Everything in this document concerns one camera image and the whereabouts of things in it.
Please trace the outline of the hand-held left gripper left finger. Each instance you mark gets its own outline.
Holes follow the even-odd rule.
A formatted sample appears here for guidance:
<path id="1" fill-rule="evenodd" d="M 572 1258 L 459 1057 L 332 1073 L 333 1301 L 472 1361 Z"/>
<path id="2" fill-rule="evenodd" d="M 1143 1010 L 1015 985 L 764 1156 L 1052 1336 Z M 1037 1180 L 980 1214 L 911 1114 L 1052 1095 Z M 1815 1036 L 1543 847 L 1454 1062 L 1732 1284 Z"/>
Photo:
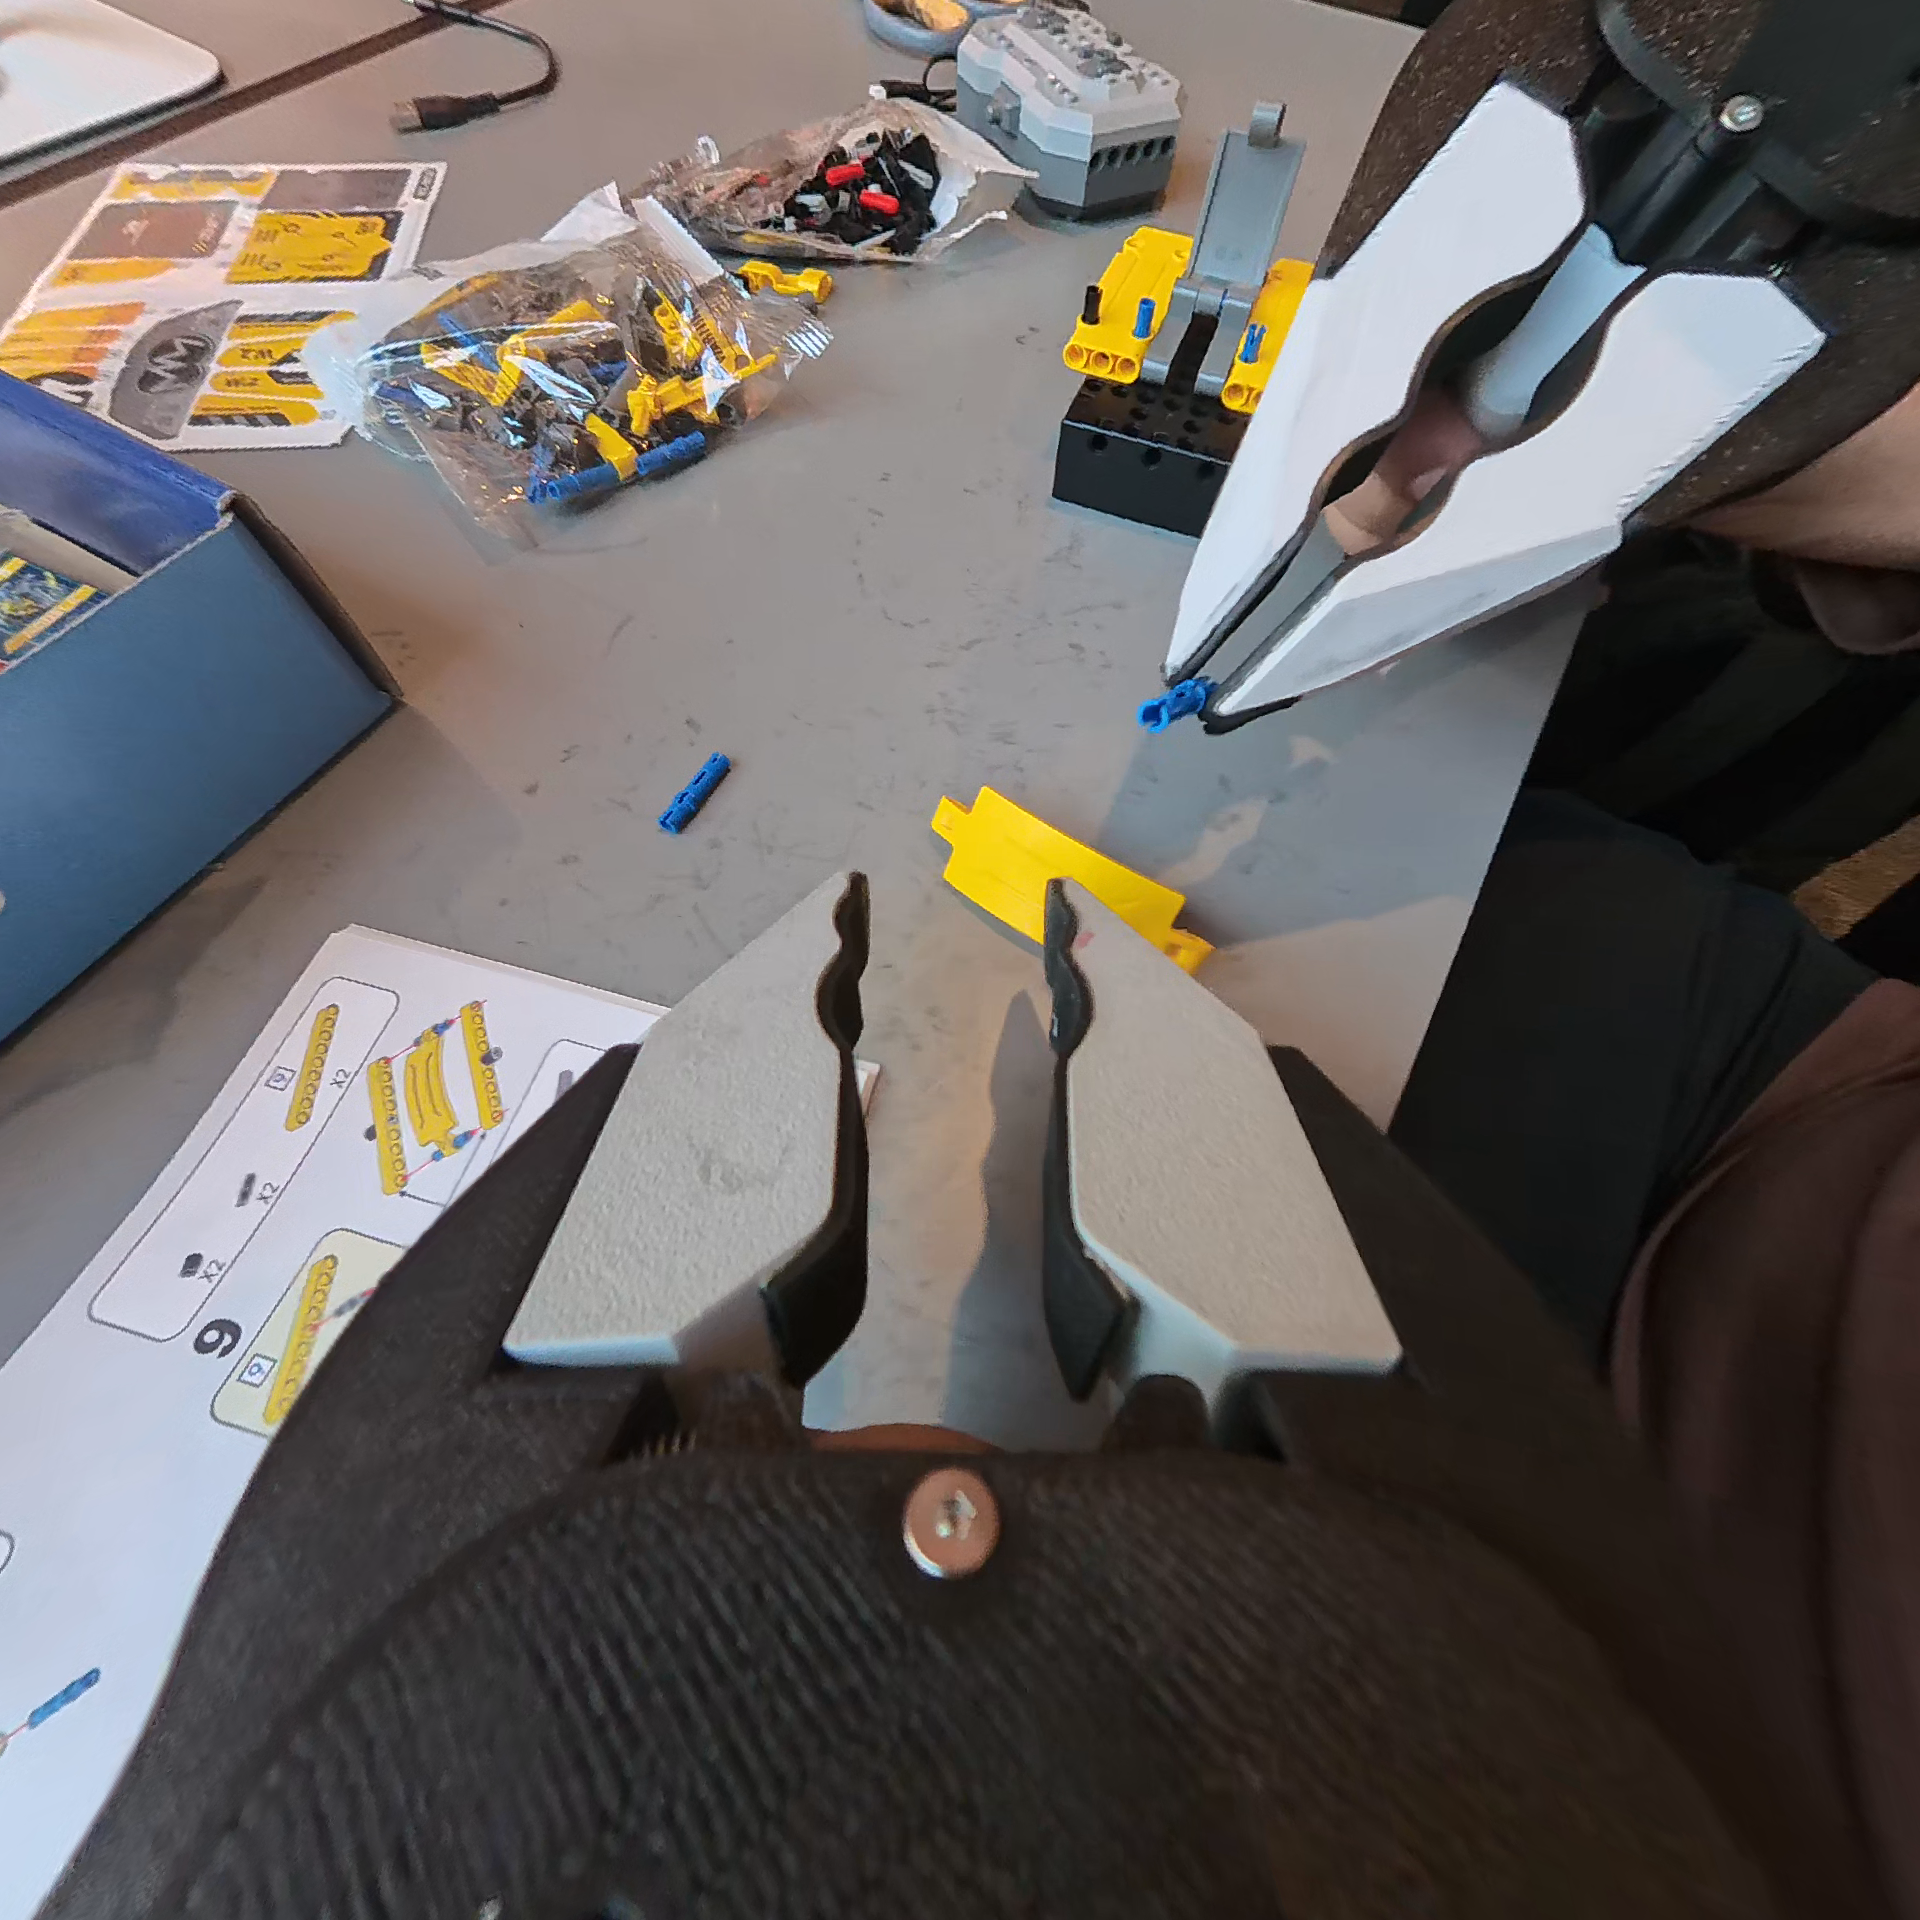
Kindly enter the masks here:
<path id="1" fill-rule="evenodd" d="M 502 1338 L 805 1388 L 866 1303 L 871 886 L 829 874 L 656 1020 Z"/>

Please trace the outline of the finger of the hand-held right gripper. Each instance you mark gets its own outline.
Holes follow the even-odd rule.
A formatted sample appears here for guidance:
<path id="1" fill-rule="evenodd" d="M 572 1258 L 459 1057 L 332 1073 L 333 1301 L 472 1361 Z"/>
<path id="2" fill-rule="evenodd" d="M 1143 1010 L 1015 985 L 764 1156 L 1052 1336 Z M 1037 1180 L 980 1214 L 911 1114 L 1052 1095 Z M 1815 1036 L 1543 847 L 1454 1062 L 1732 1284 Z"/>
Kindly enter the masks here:
<path id="1" fill-rule="evenodd" d="M 1431 349 L 1478 301 L 1547 271 L 1583 226 L 1572 126 L 1514 81 L 1493 85 L 1355 252 L 1315 277 L 1195 546 L 1164 679 L 1254 639 L 1238 688 L 1330 688 L 1382 655 L 1336 663 L 1308 620 L 1283 626 L 1280 575 L 1336 469 L 1413 404 Z"/>
<path id="2" fill-rule="evenodd" d="M 1819 326 L 1773 279 L 1643 279 L 1614 305 L 1560 408 L 1466 463 L 1410 533 L 1336 562 L 1303 592 L 1293 562 L 1308 537 L 1280 575 L 1283 626 L 1308 620 L 1336 663 L 1382 655 L 1382 664 L 1535 601 L 1608 557 L 1632 510 L 1822 345 Z M 1238 671 L 1215 682 L 1204 709 L 1214 734 L 1322 690 L 1238 688 Z"/>

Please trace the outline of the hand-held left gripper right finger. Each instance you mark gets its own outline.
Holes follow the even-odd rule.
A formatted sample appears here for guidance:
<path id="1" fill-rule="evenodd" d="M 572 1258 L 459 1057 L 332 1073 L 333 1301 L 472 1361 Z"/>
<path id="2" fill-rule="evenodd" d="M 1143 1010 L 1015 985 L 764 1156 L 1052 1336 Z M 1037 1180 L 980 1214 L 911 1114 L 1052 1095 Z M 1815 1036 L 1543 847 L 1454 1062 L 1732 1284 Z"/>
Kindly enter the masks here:
<path id="1" fill-rule="evenodd" d="M 1404 1358 L 1258 1031 L 1076 879 L 1044 897 L 1043 1313 L 1071 1401 Z"/>

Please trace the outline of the yellow black brick assembly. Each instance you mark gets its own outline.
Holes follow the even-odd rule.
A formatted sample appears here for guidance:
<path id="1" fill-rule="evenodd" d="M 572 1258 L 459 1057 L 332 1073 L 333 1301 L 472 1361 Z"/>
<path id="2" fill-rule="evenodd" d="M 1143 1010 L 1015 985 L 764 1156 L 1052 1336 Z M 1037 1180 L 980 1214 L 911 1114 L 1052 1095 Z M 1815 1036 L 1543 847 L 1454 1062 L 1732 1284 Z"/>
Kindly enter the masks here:
<path id="1" fill-rule="evenodd" d="M 1054 498 L 1199 537 L 1306 300 L 1312 262 L 1280 253 L 1306 143 L 1259 103 L 1220 136 L 1192 232 L 1136 228 L 1085 288 L 1062 349 L 1078 376 Z"/>

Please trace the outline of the yellow curved arc beam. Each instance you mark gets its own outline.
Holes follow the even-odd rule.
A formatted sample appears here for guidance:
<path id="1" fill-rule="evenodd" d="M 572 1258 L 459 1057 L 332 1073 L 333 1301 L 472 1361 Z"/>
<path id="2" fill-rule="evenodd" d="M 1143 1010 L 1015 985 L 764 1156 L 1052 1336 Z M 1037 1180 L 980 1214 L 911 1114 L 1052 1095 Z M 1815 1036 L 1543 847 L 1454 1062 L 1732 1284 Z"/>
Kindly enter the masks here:
<path id="1" fill-rule="evenodd" d="M 1187 897 L 980 785 L 972 807 L 941 797 L 930 826 L 949 846 L 944 879 L 987 916 L 1044 944 L 1047 886 L 1071 879 L 1187 973 L 1214 945 L 1180 922 Z"/>

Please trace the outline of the blue cardboard kit box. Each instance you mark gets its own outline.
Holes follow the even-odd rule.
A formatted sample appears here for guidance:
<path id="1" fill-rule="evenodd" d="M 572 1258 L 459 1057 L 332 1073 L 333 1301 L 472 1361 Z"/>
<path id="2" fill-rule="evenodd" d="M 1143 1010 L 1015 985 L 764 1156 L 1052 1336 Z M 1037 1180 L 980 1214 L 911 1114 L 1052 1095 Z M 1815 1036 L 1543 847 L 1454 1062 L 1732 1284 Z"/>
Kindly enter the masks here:
<path id="1" fill-rule="evenodd" d="M 104 596 L 5 658 L 11 1039 L 397 704 L 244 493 L 5 374 L 5 548 Z"/>

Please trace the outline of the clear bag yellow grey parts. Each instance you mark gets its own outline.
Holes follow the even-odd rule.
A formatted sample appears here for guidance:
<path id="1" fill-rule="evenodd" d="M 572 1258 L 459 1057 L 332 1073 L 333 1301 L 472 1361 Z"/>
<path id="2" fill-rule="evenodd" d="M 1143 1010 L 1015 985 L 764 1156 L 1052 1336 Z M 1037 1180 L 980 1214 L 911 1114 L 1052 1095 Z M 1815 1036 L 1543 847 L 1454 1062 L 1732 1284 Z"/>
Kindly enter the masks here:
<path id="1" fill-rule="evenodd" d="M 829 348 L 656 199 L 600 186 L 535 242 L 420 264 L 314 345 L 354 432 L 539 544 L 709 458 Z"/>

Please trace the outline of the grey desk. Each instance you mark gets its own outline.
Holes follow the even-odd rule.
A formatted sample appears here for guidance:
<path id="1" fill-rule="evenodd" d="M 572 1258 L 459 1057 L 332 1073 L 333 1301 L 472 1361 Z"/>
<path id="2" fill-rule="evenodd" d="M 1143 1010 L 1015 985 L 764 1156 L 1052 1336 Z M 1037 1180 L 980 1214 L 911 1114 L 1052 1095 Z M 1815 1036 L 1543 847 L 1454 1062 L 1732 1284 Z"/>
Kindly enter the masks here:
<path id="1" fill-rule="evenodd" d="M 202 457 L 404 709 L 5 1054 L 5 1353 L 335 927 L 671 1000 L 855 868 L 871 1303 L 807 1414 L 1084 1447 L 1027 1270 L 1039 959 L 944 886 L 934 801 L 994 785 L 1183 890 L 1212 989 L 1384 1120 L 1583 614 L 1560 592 L 1300 714 L 1140 732 L 1188 546 L 1048 498 L 1114 244 L 1013 217 L 850 274 L 827 357 L 739 442 L 539 548 L 359 439 Z M 661 831 L 712 751 L 730 778 Z"/>

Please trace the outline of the person's right hand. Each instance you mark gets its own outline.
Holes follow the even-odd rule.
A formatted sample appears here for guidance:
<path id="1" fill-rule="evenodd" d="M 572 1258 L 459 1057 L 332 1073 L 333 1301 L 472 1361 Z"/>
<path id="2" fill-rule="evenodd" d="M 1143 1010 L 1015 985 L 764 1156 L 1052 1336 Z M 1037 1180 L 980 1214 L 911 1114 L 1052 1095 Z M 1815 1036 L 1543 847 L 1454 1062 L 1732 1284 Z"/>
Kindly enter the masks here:
<path id="1" fill-rule="evenodd" d="M 1917 636 L 1917 391 L 1699 533 L 1771 557 L 1843 650 L 1887 655 Z"/>

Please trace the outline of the grey battery box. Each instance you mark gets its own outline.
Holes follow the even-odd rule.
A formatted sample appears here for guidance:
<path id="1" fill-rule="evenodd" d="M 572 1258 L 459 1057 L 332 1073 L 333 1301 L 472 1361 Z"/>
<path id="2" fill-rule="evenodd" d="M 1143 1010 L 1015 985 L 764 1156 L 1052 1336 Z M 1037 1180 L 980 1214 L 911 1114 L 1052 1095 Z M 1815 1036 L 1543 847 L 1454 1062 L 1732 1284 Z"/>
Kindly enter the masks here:
<path id="1" fill-rule="evenodd" d="M 1091 10 L 983 9 L 954 61 L 957 118 L 1029 172 L 1047 215 L 1100 222 L 1164 197 L 1183 88 Z"/>

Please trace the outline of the clear bag black red parts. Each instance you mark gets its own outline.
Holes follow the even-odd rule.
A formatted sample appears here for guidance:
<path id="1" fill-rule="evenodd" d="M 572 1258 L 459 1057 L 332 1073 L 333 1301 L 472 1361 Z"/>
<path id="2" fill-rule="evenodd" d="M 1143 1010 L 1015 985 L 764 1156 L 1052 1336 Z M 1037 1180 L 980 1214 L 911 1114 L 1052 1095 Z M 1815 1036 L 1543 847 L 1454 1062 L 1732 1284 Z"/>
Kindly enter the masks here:
<path id="1" fill-rule="evenodd" d="M 734 150 L 703 136 L 630 199 L 656 201 L 716 253 L 892 264 L 941 255 L 1030 182 L 949 112 L 887 96 Z"/>

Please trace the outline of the instruction booklet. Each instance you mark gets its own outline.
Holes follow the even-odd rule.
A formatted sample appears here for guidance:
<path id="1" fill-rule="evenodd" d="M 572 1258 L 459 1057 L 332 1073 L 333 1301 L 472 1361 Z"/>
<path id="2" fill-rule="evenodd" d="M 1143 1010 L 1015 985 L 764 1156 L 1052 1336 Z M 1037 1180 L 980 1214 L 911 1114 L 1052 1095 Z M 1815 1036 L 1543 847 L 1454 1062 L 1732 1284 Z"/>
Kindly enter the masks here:
<path id="1" fill-rule="evenodd" d="M 264 1449 L 397 1258 L 669 1010 L 332 934 L 5 1361 L 5 1916 L 115 1788 Z"/>

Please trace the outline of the person's brown shirt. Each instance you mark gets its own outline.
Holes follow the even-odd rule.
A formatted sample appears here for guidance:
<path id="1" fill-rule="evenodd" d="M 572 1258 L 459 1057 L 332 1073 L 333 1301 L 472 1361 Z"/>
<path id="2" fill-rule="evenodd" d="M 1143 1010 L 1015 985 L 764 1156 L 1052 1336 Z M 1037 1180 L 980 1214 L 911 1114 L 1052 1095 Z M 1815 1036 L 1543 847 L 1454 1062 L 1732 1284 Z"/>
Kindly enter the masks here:
<path id="1" fill-rule="evenodd" d="M 1614 1392 L 1771 1740 L 1884 1909 L 1916 1916 L 1914 985 L 1870 985 L 1688 1173 L 1628 1273 Z"/>

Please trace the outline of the yellow black sticker sheet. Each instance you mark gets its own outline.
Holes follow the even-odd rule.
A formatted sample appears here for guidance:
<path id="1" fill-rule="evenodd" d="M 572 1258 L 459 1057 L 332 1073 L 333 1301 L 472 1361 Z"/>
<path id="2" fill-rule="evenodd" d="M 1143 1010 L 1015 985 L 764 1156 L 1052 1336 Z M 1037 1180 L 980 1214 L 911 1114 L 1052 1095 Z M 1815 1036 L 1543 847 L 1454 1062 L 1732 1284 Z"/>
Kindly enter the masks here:
<path id="1" fill-rule="evenodd" d="M 330 447 L 316 340 L 415 262 L 446 165 L 119 169 L 3 334 L 3 370 L 170 447 Z"/>

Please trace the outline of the wooden document stand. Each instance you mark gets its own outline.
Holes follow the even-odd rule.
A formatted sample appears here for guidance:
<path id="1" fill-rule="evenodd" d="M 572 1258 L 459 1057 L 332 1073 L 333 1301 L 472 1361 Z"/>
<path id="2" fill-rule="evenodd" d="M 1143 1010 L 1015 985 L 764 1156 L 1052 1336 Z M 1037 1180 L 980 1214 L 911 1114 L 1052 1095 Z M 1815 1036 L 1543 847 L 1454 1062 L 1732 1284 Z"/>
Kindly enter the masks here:
<path id="1" fill-rule="evenodd" d="M 195 101 L 223 81 L 211 50 L 101 2 L 3 5 L 3 162 Z"/>

